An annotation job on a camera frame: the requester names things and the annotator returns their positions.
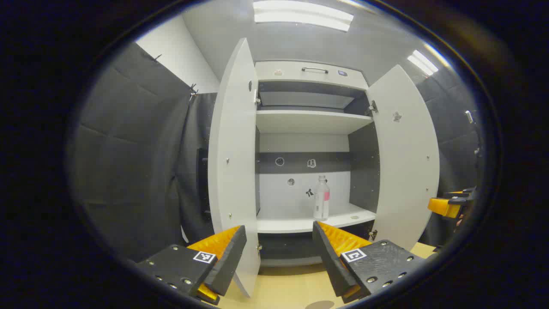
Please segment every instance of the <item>ceiling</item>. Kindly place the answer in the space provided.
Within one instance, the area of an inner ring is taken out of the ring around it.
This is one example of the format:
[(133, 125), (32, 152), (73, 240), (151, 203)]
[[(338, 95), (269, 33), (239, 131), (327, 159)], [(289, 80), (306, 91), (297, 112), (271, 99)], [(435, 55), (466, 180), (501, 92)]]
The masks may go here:
[(362, 70), (370, 85), (397, 64), (415, 83), (422, 81), (424, 74), (407, 60), (414, 49), (435, 65), (440, 64), (424, 49), (422, 40), (382, 13), (338, 1), (309, 1), (353, 14), (349, 31), (343, 32), (307, 24), (256, 24), (252, 2), (212, 0), (183, 12), (188, 31), (219, 80), (241, 37), (248, 38), (255, 61), (301, 59), (332, 63)]

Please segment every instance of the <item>open cabinet door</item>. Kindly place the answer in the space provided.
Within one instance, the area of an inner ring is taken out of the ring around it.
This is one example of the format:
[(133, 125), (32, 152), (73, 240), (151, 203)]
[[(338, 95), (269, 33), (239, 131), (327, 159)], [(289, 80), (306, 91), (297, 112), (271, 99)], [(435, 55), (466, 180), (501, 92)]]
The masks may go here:
[(379, 143), (379, 199), (376, 240), (410, 250), (427, 225), (429, 199), (439, 185), (439, 148), (433, 121), (416, 86), (395, 66), (366, 94)]
[(259, 271), (255, 211), (255, 95), (257, 75), (241, 38), (217, 94), (208, 150), (208, 191), (216, 233), (244, 225), (247, 242), (233, 279), (251, 297)]

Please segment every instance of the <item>cabinet shelf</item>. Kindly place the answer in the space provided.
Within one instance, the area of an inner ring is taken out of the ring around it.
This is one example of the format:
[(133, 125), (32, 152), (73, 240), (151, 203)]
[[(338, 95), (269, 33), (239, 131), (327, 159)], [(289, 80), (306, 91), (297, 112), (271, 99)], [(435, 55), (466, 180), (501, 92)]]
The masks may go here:
[(319, 111), (257, 111), (261, 133), (351, 134), (372, 122), (372, 117)]
[[(345, 209), (339, 210), (339, 214), (329, 216), (326, 224), (341, 228), (359, 223), (368, 222), (376, 218), (376, 214), (348, 203)], [(257, 232), (266, 234), (276, 233), (304, 233), (312, 231), (312, 223), (315, 220), (310, 218), (299, 219), (268, 219), (261, 217), (261, 211), (257, 216)]]

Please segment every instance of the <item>drawer handle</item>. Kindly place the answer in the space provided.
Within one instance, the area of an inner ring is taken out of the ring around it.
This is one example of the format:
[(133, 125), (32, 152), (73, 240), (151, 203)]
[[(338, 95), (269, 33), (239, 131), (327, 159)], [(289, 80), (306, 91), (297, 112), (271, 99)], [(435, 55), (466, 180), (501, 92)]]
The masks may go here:
[(309, 68), (309, 67), (304, 67), (304, 68), (301, 68), (301, 70), (304, 72), (305, 70), (320, 70), (320, 71), (324, 71), (324, 73), (328, 74), (328, 70), (326, 69), (321, 69), (321, 68)]

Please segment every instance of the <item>water bottle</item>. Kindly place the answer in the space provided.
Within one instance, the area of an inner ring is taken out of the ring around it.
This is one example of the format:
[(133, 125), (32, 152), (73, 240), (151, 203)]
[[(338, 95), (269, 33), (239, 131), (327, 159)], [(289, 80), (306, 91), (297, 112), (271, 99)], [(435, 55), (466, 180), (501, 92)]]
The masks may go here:
[(326, 176), (321, 175), (318, 177), (315, 191), (315, 208), (312, 214), (315, 220), (324, 221), (328, 219), (330, 203), (330, 188), (326, 184)]

